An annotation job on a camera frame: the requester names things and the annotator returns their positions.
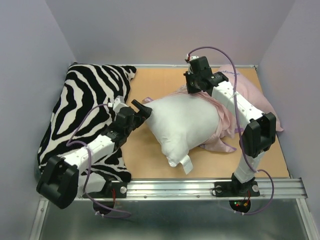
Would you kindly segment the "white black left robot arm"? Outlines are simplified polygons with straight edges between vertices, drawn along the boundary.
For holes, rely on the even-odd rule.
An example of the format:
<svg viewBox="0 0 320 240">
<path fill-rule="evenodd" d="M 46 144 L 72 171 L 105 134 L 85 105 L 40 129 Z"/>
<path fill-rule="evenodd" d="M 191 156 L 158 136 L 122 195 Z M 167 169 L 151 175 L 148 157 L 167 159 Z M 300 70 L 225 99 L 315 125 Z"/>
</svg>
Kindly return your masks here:
<svg viewBox="0 0 320 240">
<path fill-rule="evenodd" d="M 94 158 L 100 159 L 120 149 L 131 132 L 152 115 L 152 108 L 135 99 L 132 104 L 138 111 L 126 105 L 122 97 L 101 104 L 116 113 L 115 120 L 88 144 L 69 139 L 66 143 L 68 147 L 80 144 L 81 148 L 62 157 L 51 157 L 38 180 L 36 191 L 60 209 L 67 208 L 76 197 L 86 194 L 89 180 L 84 181 L 82 191 L 79 191 L 80 174 L 91 170 Z"/>
</svg>

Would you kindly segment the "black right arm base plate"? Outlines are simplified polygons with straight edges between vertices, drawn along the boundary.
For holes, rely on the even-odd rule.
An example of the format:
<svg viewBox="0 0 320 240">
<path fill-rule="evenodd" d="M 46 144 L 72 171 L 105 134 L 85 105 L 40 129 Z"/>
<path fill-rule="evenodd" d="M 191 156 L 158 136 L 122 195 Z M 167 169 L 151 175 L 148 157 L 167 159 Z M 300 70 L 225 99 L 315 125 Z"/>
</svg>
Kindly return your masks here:
<svg viewBox="0 0 320 240">
<path fill-rule="evenodd" d="M 241 198 L 259 197 L 259 188 L 254 189 L 254 186 L 258 186 L 256 181 L 246 183 L 236 183 L 235 181 L 217 181 L 214 183 L 214 195 L 218 198 Z"/>
</svg>

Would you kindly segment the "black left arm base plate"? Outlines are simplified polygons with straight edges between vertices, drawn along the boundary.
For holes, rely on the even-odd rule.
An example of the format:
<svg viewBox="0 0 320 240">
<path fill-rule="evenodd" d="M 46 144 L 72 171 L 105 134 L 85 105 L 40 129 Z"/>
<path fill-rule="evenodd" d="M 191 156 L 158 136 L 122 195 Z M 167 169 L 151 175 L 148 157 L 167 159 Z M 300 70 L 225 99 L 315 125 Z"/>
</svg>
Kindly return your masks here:
<svg viewBox="0 0 320 240">
<path fill-rule="evenodd" d="M 87 186 L 86 191 L 90 197 L 95 199 L 125 199 L 127 197 L 127 187 L 127 182 L 107 181 L 101 190 L 90 190 L 90 186 Z"/>
</svg>

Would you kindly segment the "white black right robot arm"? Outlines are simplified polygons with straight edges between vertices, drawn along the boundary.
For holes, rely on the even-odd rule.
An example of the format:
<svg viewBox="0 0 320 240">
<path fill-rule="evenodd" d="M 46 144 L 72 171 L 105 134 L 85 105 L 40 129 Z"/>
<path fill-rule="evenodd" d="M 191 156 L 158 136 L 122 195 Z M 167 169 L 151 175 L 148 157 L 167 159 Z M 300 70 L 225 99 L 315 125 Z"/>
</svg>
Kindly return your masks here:
<svg viewBox="0 0 320 240">
<path fill-rule="evenodd" d="M 264 113 L 235 90 L 222 72 L 213 72 L 205 56 L 187 55 L 184 73 L 189 94 L 206 92 L 220 102 L 236 119 L 242 156 L 230 181 L 215 184 L 216 197 L 244 197 L 255 185 L 258 166 L 276 140 L 276 116 Z"/>
</svg>

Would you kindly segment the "white pillow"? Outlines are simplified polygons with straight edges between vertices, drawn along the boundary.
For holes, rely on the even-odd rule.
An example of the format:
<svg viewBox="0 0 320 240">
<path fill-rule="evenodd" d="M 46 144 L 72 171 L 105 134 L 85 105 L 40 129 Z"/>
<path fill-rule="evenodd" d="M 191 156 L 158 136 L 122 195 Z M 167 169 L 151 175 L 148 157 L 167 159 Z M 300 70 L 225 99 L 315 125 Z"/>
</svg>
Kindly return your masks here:
<svg viewBox="0 0 320 240">
<path fill-rule="evenodd" d="M 152 108 L 146 124 L 161 145 L 170 167 L 214 135 L 220 116 L 216 107 L 190 94 L 169 95 L 144 104 Z"/>
</svg>

